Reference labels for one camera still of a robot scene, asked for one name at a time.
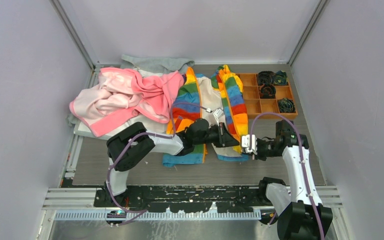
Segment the rainbow striped zip jacket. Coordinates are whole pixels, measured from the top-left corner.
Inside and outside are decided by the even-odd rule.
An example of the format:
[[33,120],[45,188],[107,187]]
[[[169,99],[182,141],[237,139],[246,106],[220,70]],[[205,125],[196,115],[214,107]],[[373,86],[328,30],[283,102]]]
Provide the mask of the rainbow striped zip jacket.
[[[235,140],[248,134],[248,113],[243,97],[244,84],[239,75],[228,65],[221,65],[215,73],[206,77],[189,67],[183,75],[185,84],[179,89],[173,108],[174,122],[168,123],[167,134],[181,132],[197,119],[205,119],[210,125],[224,124]],[[212,147],[216,157],[226,162],[245,162],[248,156],[241,153],[240,146],[216,147],[203,143],[185,156],[164,154],[165,167],[194,165],[205,162],[208,148]]]

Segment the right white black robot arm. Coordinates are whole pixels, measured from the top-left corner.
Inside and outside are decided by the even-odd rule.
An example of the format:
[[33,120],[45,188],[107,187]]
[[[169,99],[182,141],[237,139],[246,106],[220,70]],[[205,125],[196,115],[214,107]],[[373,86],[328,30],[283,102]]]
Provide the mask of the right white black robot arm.
[[315,186],[310,166],[308,138],[293,122],[275,124],[275,137],[263,140],[248,135],[244,150],[258,160],[282,157],[289,187],[279,178],[264,177],[257,198],[263,205],[273,205],[277,215],[277,235],[281,240],[323,240],[333,221],[333,211],[324,206]]

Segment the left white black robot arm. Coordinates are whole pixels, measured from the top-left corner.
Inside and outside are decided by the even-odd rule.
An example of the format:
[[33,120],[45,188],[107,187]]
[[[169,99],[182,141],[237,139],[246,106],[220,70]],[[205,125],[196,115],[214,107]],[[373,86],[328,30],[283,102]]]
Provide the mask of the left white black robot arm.
[[149,153],[184,156],[203,144],[227,148],[239,146],[240,142],[223,122],[210,124],[202,118],[173,135],[149,131],[141,122],[120,131],[106,142],[110,163],[106,200],[115,207],[125,202],[129,172]]

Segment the blue green rolled tie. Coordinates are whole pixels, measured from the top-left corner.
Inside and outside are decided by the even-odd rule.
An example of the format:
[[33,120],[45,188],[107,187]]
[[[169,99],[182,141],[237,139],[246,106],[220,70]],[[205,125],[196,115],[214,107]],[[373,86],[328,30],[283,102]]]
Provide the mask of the blue green rolled tie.
[[277,101],[280,113],[295,113],[296,108],[293,100],[289,98],[282,98]]

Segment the orange compartment tray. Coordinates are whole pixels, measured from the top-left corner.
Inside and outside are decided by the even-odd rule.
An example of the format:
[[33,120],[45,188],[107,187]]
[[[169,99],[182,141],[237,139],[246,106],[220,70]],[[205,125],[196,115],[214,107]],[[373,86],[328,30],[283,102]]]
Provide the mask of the orange compartment tray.
[[[275,99],[262,99],[259,96],[259,85],[257,84],[257,73],[240,73],[239,78],[243,83],[243,99],[249,119],[254,119],[261,113],[273,112],[294,120],[298,116],[298,104],[292,92],[291,82],[288,77],[288,85],[274,85],[276,89]],[[278,100],[291,99],[295,105],[295,113],[280,113]]]

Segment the dark rolled tie back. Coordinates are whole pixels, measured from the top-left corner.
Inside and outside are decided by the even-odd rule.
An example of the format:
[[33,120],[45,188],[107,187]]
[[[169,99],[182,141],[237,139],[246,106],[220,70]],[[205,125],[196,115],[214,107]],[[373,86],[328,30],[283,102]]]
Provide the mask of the dark rolled tie back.
[[276,73],[273,71],[261,71],[256,77],[257,85],[273,84],[275,77]]

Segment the grey white garment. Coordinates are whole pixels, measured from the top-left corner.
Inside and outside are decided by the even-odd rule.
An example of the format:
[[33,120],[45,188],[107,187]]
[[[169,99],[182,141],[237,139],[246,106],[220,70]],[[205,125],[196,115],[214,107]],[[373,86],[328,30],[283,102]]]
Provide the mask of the grey white garment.
[[[129,55],[123,55],[121,57],[121,65],[120,67],[113,67],[113,68],[120,68],[120,69],[133,69],[138,71],[142,77],[149,77],[149,76],[161,76],[162,74],[169,74],[175,71],[178,71],[180,74],[183,75],[186,73],[186,70],[194,65],[194,61],[187,59],[187,58],[169,58],[169,57],[133,57]],[[71,112],[68,117],[69,122],[80,122],[83,124],[77,117],[75,117]],[[108,134],[105,134],[104,136],[113,136],[119,131],[131,126],[134,123],[143,123],[144,126],[151,130],[155,131],[157,133],[164,133],[168,123],[158,123],[153,122],[143,115],[139,115],[137,117],[132,118],[128,122],[122,124],[120,127],[116,128],[115,130],[111,131]]]

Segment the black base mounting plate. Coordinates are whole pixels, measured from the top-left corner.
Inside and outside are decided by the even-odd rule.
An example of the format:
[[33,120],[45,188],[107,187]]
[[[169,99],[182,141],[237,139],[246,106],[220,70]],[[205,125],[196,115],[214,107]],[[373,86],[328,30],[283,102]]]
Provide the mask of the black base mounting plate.
[[112,200],[106,188],[95,194],[94,207],[115,207],[150,213],[250,213],[255,207],[272,206],[257,185],[129,185]]

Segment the pink fleece garment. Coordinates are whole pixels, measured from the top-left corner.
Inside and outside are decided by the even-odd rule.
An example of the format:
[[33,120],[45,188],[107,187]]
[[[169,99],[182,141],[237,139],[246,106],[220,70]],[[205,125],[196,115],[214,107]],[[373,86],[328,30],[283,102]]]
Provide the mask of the pink fleece garment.
[[134,69],[104,67],[98,74],[97,85],[83,89],[69,104],[69,109],[96,137],[114,131],[137,116],[167,124],[184,83],[178,71],[143,77]]

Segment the silver slotted aluminium rail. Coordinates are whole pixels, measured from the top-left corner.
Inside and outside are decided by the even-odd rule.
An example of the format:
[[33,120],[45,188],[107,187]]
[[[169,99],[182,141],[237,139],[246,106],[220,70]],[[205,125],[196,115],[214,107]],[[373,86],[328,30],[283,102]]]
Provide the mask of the silver slotted aluminium rail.
[[[136,216],[118,209],[101,210],[61,210],[55,213],[56,221],[127,221]],[[145,212],[137,221],[216,221],[216,220],[259,220],[261,214],[253,212],[219,213],[215,209],[208,212],[185,213],[184,211]]]

